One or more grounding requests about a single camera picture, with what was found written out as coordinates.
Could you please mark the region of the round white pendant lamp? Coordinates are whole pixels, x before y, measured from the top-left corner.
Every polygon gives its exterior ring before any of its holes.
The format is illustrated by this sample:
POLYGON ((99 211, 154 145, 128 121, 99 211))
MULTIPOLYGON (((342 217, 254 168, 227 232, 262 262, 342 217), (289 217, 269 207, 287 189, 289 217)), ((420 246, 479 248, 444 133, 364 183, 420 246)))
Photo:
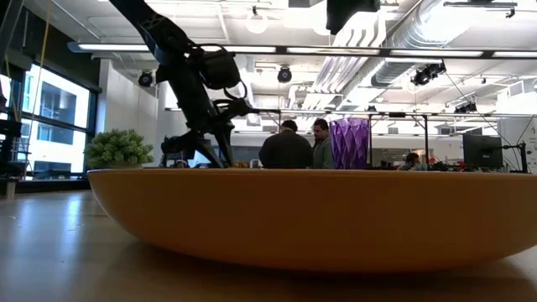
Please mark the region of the round white pendant lamp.
POLYGON ((268 16, 257 6, 252 6, 246 17, 246 28, 253 34, 262 34, 268 28, 268 16))

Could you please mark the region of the dark low window bench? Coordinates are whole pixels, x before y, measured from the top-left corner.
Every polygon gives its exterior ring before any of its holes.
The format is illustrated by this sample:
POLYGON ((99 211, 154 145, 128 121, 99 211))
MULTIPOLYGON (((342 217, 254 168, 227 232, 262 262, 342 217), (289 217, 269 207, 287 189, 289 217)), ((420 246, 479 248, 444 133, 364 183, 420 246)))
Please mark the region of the dark low window bench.
POLYGON ((16 194, 89 190, 88 180, 25 180, 16 184, 16 194))

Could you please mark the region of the black computer monitor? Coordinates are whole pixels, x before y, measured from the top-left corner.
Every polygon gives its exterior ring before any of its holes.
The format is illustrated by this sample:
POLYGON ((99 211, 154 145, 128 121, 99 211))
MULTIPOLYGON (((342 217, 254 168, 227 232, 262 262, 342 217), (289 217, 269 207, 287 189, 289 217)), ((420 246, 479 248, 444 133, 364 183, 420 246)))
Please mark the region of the black computer monitor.
POLYGON ((499 137, 464 134, 462 136, 464 164, 469 169, 499 169, 503 167, 503 145, 499 137))

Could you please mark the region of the large orange bowl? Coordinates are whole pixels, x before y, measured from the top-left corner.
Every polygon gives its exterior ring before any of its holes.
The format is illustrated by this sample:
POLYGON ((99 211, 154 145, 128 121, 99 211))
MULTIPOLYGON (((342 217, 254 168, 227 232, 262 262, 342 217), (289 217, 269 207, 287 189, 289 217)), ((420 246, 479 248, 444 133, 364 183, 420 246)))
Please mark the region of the large orange bowl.
POLYGON ((537 246, 537 175, 315 169, 88 173, 125 231, 226 263, 355 273, 434 271, 537 246))

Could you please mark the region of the large glass window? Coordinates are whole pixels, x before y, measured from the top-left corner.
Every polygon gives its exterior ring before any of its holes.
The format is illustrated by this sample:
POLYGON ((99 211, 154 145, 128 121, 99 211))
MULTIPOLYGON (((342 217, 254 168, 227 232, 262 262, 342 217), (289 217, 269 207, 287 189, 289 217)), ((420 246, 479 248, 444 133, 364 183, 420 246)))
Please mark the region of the large glass window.
POLYGON ((96 94, 44 67, 0 74, 7 98, 0 118, 21 122, 13 161, 28 161, 26 180, 80 179, 94 135, 96 94))

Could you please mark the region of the purple faceted cup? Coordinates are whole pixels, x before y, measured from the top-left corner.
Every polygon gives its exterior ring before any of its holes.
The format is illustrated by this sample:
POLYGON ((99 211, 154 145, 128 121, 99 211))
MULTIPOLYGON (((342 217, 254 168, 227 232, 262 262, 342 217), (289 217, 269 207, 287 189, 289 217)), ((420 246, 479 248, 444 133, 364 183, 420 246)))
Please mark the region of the purple faceted cup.
POLYGON ((369 121, 343 118, 329 123, 331 152, 335 169, 366 169, 368 165, 369 121))

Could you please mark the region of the black metal rig frame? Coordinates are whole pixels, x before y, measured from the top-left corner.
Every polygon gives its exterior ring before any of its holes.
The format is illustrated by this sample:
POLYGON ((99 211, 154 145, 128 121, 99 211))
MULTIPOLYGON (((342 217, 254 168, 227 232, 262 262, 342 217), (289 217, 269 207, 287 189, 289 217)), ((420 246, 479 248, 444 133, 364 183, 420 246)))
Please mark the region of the black metal rig frame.
POLYGON ((390 118, 407 118, 411 117, 415 122, 418 123, 420 127, 422 127, 425 131, 424 134, 424 140, 425 140, 425 159, 422 161, 422 164, 426 166, 426 170, 429 169, 430 163, 429 163, 429 155, 430 155, 430 149, 429 149, 429 128, 428 128, 428 121, 429 118, 424 113, 417 113, 417 112, 370 112, 367 111, 368 116, 368 165, 372 168, 374 166, 373 162, 373 127, 376 125, 376 123, 373 122, 373 117, 380 116, 381 119, 385 117, 390 118))
POLYGON ((267 138, 280 131, 281 122, 279 109, 255 109, 244 117, 233 118, 231 149, 235 166, 262 168, 259 151, 267 138))

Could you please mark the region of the green potted plant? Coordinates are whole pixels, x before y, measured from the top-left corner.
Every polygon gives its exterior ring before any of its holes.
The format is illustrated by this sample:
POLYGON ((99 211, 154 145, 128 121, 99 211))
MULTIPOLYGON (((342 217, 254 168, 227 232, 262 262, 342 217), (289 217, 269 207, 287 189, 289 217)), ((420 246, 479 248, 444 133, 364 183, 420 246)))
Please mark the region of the green potted plant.
POLYGON ((98 133, 86 146, 87 166, 91 169, 137 168, 154 161, 153 146, 134 129, 114 128, 98 133))

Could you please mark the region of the silver ventilation duct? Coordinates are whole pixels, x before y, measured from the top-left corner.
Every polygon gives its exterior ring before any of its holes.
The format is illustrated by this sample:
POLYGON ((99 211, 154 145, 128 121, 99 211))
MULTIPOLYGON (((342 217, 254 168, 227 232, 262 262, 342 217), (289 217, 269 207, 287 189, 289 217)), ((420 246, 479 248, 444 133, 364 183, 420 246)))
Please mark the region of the silver ventilation duct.
MULTIPOLYGON (((395 33, 387 39, 388 48, 442 48, 463 34, 470 25, 458 15, 456 8, 445 2, 453 0, 422 0, 395 33)), ((384 60, 372 76, 373 86, 390 86, 415 63, 384 60)))

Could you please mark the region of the black equipment rack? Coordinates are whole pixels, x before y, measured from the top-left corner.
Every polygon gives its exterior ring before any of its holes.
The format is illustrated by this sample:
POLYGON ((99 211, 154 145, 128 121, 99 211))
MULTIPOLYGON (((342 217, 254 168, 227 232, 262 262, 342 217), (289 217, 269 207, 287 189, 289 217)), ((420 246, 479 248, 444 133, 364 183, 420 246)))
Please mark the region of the black equipment rack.
POLYGON ((27 171, 28 161, 13 161, 18 152, 22 123, 0 118, 0 195, 8 193, 8 186, 17 182, 27 171))

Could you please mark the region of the person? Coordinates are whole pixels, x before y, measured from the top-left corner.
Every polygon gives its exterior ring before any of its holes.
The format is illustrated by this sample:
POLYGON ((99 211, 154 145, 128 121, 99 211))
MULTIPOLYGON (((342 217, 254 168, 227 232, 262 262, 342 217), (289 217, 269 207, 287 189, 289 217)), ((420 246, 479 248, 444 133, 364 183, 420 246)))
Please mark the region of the person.
POLYGON ((409 153, 404 164, 398 167, 398 170, 426 171, 427 165, 420 162, 420 156, 417 153, 409 153))
POLYGON ((314 122, 314 136, 312 167, 314 169, 332 169, 331 134, 325 119, 319 118, 314 122))
POLYGON ((258 156, 265 169, 308 169, 312 166, 313 149, 297 130, 294 121, 285 120, 280 132, 263 142, 258 156))

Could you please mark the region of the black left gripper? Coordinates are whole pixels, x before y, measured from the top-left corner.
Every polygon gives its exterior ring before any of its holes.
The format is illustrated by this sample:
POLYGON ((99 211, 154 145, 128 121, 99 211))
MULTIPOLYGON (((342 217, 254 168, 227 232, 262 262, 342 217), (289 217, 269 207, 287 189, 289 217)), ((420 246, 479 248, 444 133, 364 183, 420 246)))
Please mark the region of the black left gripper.
POLYGON ((224 168, 223 162, 215 153, 211 142, 204 139, 209 133, 219 144, 219 149, 229 168, 233 164, 231 132, 234 125, 231 120, 254 112, 245 96, 233 96, 227 90, 226 98, 210 99, 206 93, 201 99, 177 101, 177 107, 183 112, 189 131, 181 136, 165 137, 161 143, 164 154, 180 153, 183 150, 197 150, 209 160, 212 168, 224 168))

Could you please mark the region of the long ceiling light bar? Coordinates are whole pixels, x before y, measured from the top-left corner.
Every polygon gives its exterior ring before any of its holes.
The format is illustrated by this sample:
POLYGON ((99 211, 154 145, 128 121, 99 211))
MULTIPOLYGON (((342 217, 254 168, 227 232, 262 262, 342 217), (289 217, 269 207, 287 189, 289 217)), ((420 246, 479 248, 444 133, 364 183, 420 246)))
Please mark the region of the long ceiling light bar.
POLYGON ((449 60, 537 60, 537 50, 535 49, 397 49, 373 47, 219 44, 198 44, 193 48, 195 52, 217 52, 221 49, 239 55, 354 56, 449 60))

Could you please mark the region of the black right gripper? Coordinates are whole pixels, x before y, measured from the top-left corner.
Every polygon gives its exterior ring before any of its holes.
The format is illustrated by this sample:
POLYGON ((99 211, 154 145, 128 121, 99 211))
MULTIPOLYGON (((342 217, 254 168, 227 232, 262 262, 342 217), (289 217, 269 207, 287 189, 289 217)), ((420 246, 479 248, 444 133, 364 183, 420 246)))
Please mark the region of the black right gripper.
POLYGON ((376 13, 379 9, 380 0, 326 0, 326 29, 336 35, 355 13, 376 13))

